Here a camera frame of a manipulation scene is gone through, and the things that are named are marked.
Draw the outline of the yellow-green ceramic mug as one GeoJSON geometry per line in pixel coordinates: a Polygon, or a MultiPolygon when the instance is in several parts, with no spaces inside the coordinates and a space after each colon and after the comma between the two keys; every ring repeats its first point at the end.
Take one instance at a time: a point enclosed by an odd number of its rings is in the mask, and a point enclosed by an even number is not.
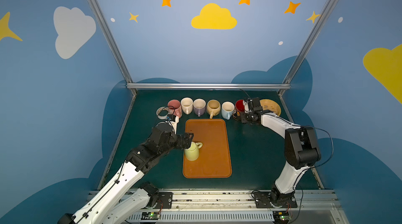
{"type": "Polygon", "coordinates": [[[200,148],[202,148],[202,142],[192,142],[188,149],[184,150],[184,156],[188,161],[195,161],[200,156],[200,148]]]}

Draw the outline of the black patterned mug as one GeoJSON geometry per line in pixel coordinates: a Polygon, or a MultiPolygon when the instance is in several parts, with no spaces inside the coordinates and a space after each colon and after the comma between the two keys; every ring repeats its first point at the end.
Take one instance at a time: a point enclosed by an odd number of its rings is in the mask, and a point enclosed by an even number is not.
{"type": "Polygon", "coordinates": [[[244,100],[238,100],[235,103],[235,109],[234,109],[234,113],[233,113],[232,117],[233,117],[233,119],[235,119],[237,121],[244,122],[246,120],[245,116],[246,116],[246,113],[245,113],[244,100]]]}

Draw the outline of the light blue ceramic mug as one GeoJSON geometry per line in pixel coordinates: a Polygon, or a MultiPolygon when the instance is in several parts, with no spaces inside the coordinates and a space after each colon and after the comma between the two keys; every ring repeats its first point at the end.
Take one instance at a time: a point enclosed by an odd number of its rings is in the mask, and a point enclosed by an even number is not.
{"type": "Polygon", "coordinates": [[[222,118],[225,120],[229,120],[232,117],[234,110],[235,110],[235,106],[233,103],[224,102],[221,107],[222,118]]]}

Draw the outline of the pink ghost pattern mug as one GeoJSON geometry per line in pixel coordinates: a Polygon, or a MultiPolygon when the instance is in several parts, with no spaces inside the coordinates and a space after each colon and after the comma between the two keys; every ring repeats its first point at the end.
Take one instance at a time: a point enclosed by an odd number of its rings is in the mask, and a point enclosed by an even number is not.
{"type": "Polygon", "coordinates": [[[167,106],[175,116],[177,116],[178,118],[182,117],[182,107],[179,100],[170,100],[167,106]]]}

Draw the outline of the white ceramic mug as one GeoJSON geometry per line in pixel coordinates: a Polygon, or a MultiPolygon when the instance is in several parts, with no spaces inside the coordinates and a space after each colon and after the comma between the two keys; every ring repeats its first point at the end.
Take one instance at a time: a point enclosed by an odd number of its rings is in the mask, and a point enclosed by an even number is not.
{"type": "Polygon", "coordinates": [[[193,111],[193,100],[190,97],[185,97],[181,100],[182,112],[189,115],[193,111]]]}

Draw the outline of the purple ceramic mug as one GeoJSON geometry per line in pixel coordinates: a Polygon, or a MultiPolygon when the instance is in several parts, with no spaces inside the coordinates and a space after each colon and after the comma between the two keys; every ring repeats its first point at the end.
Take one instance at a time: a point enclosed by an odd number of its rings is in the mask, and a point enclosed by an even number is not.
{"type": "Polygon", "coordinates": [[[193,111],[198,117],[204,115],[206,111],[206,101],[203,99],[196,99],[193,102],[193,111]]]}

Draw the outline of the beige ceramic teapot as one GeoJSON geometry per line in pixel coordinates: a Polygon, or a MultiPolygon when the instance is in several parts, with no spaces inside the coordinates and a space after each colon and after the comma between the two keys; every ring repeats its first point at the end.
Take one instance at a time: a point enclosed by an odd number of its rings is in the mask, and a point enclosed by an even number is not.
{"type": "Polygon", "coordinates": [[[209,114],[209,118],[212,119],[214,116],[217,116],[221,110],[221,104],[217,100],[210,100],[207,103],[207,113],[209,114]]]}

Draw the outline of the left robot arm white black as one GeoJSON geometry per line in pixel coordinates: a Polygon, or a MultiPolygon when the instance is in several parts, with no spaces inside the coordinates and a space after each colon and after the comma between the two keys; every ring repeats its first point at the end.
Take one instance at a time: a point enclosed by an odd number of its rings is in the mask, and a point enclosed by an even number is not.
{"type": "Polygon", "coordinates": [[[159,123],[145,142],[132,149],[113,178],[81,209],[64,214],[60,224],[121,224],[130,215],[157,203],[158,189],[143,183],[128,199],[122,197],[171,150],[188,149],[194,135],[177,134],[172,123],[159,123]]]}

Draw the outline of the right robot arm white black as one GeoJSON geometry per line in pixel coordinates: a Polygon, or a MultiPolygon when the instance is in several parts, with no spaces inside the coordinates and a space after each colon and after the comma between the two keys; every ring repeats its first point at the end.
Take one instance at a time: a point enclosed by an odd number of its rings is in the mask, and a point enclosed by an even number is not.
{"type": "Polygon", "coordinates": [[[286,163],[269,194],[271,205],[282,207],[294,197],[297,183],[305,172],[321,159],[315,130],[291,123],[271,110],[264,110],[257,97],[246,99],[244,107],[245,112],[241,114],[243,123],[261,123],[284,138],[286,163]]]}

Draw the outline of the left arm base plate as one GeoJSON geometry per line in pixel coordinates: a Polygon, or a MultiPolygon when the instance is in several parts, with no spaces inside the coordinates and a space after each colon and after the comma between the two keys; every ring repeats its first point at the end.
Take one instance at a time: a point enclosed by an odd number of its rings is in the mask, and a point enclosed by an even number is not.
{"type": "Polygon", "coordinates": [[[150,197],[149,203],[146,205],[148,209],[171,209],[173,202],[172,192],[159,192],[150,197]]]}

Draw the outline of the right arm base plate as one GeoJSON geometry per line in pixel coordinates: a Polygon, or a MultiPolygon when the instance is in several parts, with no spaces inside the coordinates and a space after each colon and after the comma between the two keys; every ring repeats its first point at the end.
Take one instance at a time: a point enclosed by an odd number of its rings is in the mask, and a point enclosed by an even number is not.
{"type": "Polygon", "coordinates": [[[298,206],[293,195],[280,198],[275,193],[254,190],[251,192],[251,197],[257,208],[296,208],[298,206]]]}

